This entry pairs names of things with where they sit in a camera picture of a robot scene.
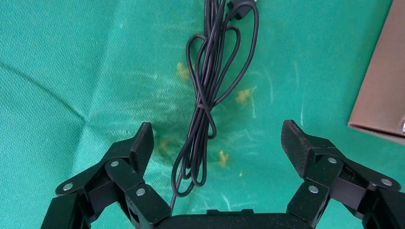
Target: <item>silver screw head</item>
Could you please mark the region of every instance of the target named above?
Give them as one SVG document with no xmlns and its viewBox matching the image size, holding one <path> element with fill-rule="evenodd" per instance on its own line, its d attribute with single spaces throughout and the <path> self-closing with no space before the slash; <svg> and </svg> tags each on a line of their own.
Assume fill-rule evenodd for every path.
<svg viewBox="0 0 405 229">
<path fill-rule="evenodd" d="M 328 161 L 331 162 L 332 164 L 336 164 L 336 162 L 337 162 L 336 159 L 332 158 L 332 157 L 329 157 Z"/>
<path fill-rule="evenodd" d="M 117 162 L 117 161 L 113 161 L 113 162 L 111 162 L 111 166 L 112 167 L 115 167 L 115 166 L 117 166 L 119 163 Z"/>
<path fill-rule="evenodd" d="M 308 190 L 315 194 L 319 192 L 318 188 L 313 185 L 309 186 Z"/>
<path fill-rule="evenodd" d="M 143 188 L 140 188 L 137 190 L 137 196 L 143 196 L 143 194 L 145 194 L 145 190 Z"/>
<path fill-rule="evenodd" d="M 391 182 L 390 180 L 387 180 L 387 179 L 381 179 L 381 182 L 382 182 L 383 184 L 387 185 L 387 186 L 391 186 L 391 185 L 392 185 L 392 182 Z"/>
<path fill-rule="evenodd" d="M 64 190 L 64 191 L 67 191 L 67 190 L 69 190 L 69 189 L 71 189 L 71 188 L 73 188 L 73 184 L 72 184 L 72 183 L 69 183 L 69 184 L 66 184 L 66 185 L 63 187 L 63 190 Z"/>
</svg>

